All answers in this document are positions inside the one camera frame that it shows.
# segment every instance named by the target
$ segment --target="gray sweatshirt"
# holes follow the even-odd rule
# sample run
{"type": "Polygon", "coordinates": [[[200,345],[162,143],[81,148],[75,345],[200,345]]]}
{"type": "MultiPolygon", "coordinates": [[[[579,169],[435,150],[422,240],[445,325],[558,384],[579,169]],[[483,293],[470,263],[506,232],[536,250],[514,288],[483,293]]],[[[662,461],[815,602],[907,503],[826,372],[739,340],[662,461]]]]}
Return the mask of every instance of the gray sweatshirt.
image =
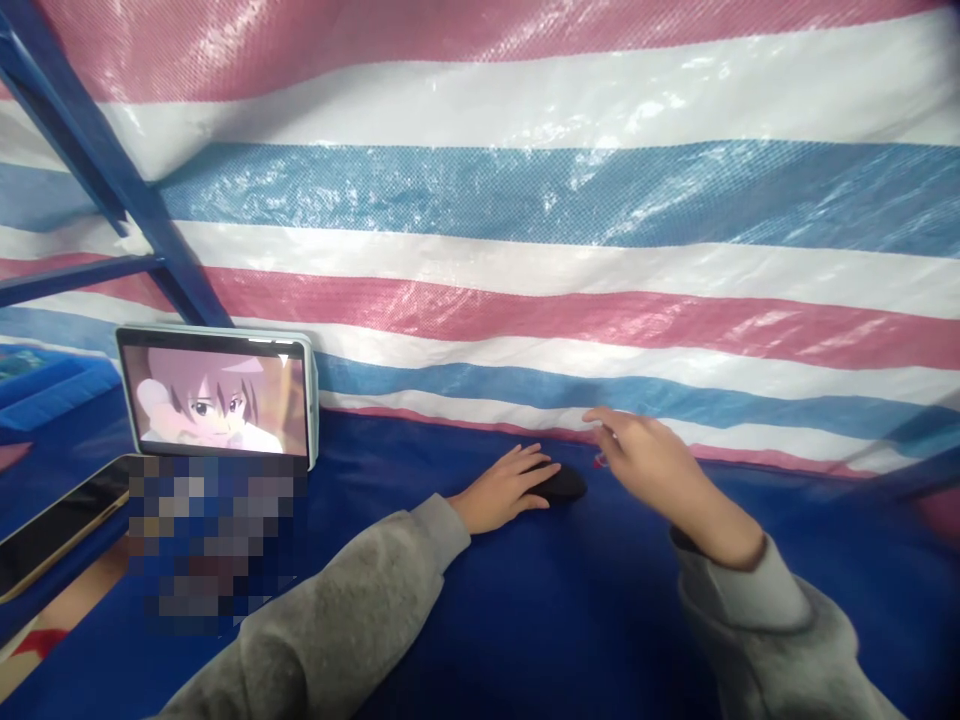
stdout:
{"type": "MultiPolygon", "coordinates": [[[[790,574],[773,540],[752,572],[682,534],[680,600],[717,675],[725,717],[901,718],[857,664],[843,611],[790,574]]],[[[350,541],[322,572],[252,614],[158,716],[349,718],[403,657],[470,544],[434,495],[350,541]]]]}

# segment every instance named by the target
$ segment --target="child's hand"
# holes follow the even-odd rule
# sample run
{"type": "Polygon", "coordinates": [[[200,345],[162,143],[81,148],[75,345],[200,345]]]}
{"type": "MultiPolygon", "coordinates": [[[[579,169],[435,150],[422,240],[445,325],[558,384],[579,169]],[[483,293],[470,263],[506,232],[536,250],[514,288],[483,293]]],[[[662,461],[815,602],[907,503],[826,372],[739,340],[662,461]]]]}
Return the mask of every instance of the child's hand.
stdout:
{"type": "Polygon", "coordinates": [[[517,445],[459,495],[448,502],[460,515],[471,535],[490,532],[506,525],[524,510],[545,510],[550,504],[537,495],[524,495],[534,485],[553,477],[559,463],[524,474],[550,458],[539,452],[540,443],[521,449],[517,445]]]}
{"type": "Polygon", "coordinates": [[[606,407],[588,411],[610,470],[623,486],[685,532],[715,562],[747,569],[763,554],[757,521],[704,475],[677,435],[653,418],[606,407]]]}

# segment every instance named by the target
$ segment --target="pixelated blur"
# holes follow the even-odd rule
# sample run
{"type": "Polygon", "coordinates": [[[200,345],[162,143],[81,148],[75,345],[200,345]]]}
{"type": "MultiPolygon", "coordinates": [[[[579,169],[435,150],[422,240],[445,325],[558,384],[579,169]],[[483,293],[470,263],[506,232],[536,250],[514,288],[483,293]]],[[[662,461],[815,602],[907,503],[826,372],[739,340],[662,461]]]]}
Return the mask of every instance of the pixelated blur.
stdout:
{"type": "Polygon", "coordinates": [[[143,457],[130,471],[130,573],[148,625],[222,635],[294,579],[307,462],[143,457]]]}

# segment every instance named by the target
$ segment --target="black mouse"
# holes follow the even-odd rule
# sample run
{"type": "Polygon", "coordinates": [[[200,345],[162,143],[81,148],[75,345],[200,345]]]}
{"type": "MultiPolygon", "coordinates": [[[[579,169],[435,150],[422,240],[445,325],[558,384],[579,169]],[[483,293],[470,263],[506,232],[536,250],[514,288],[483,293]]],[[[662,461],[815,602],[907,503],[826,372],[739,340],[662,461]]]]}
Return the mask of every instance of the black mouse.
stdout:
{"type": "MultiPolygon", "coordinates": [[[[539,463],[530,468],[530,470],[527,470],[527,472],[539,470],[550,464],[551,463],[546,461],[539,463]]],[[[534,485],[527,490],[527,493],[530,495],[539,495],[552,506],[561,503],[576,502],[587,494],[587,484],[583,481],[580,473],[572,467],[561,465],[556,475],[544,480],[539,485],[534,485]]]]}

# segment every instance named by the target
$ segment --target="striped tarp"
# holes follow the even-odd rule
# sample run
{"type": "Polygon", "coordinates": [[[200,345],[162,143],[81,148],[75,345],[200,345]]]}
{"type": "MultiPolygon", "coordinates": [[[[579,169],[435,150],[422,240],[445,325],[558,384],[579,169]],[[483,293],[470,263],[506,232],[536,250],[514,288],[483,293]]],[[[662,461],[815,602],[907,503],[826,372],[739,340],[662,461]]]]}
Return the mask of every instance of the striped tarp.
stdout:
{"type": "MultiPolygon", "coordinates": [[[[579,437],[607,403],[848,477],[960,442],[939,2],[40,4],[237,324],[316,339],[327,407],[579,437]]],[[[136,245],[9,99],[0,163],[4,276],[136,245]]],[[[0,334],[114,354],[173,317],[128,278],[0,334]]]]}

